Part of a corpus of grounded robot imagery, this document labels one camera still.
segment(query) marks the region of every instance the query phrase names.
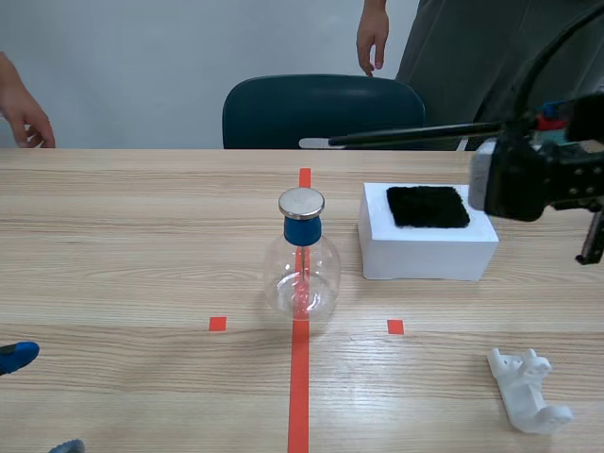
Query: red tape marker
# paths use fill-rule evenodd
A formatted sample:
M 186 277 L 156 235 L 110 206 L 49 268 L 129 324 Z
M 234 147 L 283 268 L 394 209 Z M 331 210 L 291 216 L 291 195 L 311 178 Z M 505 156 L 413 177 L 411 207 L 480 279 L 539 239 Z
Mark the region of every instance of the red tape marker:
M 227 318 L 225 316 L 213 316 L 210 318 L 210 332 L 224 332 L 227 330 Z
M 388 320 L 388 333 L 391 335 L 405 335 L 405 325 L 402 319 Z
M 310 187 L 310 168 L 300 169 L 300 187 Z M 302 248 L 295 254 L 295 271 L 298 276 L 310 277 L 310 253 L 306 249 L 302 260 Z M 309 304 L 308 285 L 296 285 L 294 313 L 303 320 L 292 325 L 292 371 L 290 374 L 290 425 L 288 429 L 288 453 L 309 453 L 310 419 L 310 321 L 306 308 Z

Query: white 3d printed bracket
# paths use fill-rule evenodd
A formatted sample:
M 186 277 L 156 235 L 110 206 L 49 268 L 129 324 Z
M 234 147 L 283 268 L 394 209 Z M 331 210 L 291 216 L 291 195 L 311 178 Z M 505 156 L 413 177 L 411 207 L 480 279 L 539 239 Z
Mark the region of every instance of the white 3d printed bracket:
M 548 406 L 542 395 L 551 365 L 533 349 L 521 356 L 502 356 L 493 349 L 487 360 L 497 380 L 512 425 L 529 434 L 552 434 L 573 420 L 566 406 Z

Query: clear plastic bottle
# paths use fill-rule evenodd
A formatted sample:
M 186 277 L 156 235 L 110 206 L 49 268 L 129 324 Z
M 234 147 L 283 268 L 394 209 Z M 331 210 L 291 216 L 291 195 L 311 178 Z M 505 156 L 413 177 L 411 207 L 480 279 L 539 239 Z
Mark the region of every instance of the clear plastic bottle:
M 290 189 L 279 198 L 283 235 L 264 259 L 264 292 L 269 305 L 296 321 L 325 320 L 340 291 L 340 256 L 322 236 L 319 214 L 325 198 L 313 189 Z

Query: black cable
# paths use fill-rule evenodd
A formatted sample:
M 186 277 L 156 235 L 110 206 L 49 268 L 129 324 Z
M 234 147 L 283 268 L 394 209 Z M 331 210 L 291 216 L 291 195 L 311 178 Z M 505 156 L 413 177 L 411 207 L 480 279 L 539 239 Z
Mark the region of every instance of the black cable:
M 412 142 L 451 137 L 484 137 L 499 133 L 503 123 L 471 123 L 463 125 L 418 127 L 415 129 L 378 130 L 329 139 L 331 146 L 389 146 Z
M 523 80 L 522 85 L 518 90 L 518 94 L 516 95 L 513 105 L 513 115 L 515 119 L 521 118 L 527 110 L 529 96 L 532 92 L 535 82 L 537 81 L 537 77 L 544 70 L 551 58 L 556 54 L 556 52 L 558 52 L 558 50 L 560 50 L 565 42 L 567 42 L 575 33 L 577 33 L 577 31 L 590 24 L 602 14 L 604 14 L 604 2 L 591 8 L 572 24 L 568 25 L 554 41 L 552 41 L 544 50 L 541 51 L 530 67 L 530 71 L 528 71 L 528 74 Z

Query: wood grain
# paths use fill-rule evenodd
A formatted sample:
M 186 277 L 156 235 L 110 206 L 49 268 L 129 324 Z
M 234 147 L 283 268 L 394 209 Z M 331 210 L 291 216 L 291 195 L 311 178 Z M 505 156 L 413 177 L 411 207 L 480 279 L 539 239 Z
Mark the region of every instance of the wood grain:
M 42 347 L 0 377 L 0 452 L 75 437 L 92 453 L 286 451 L 291 323 L 264 302 L 261 262 L 300 167 L 343 263 L 338 308 L 312 327 L 310 451 L 601 451 L 604 271 L 574 263 L 587 213 L 495 220 L 480 283 L 362 278 L 362 182 L 464 183 L 469 158 L 0 151 L 0 344 Z M 211 316 L 227 331 L 207 332 Z M 548 357 L 545 396 L 577 421 L 515 432 L 485 359 L 496 346 Z

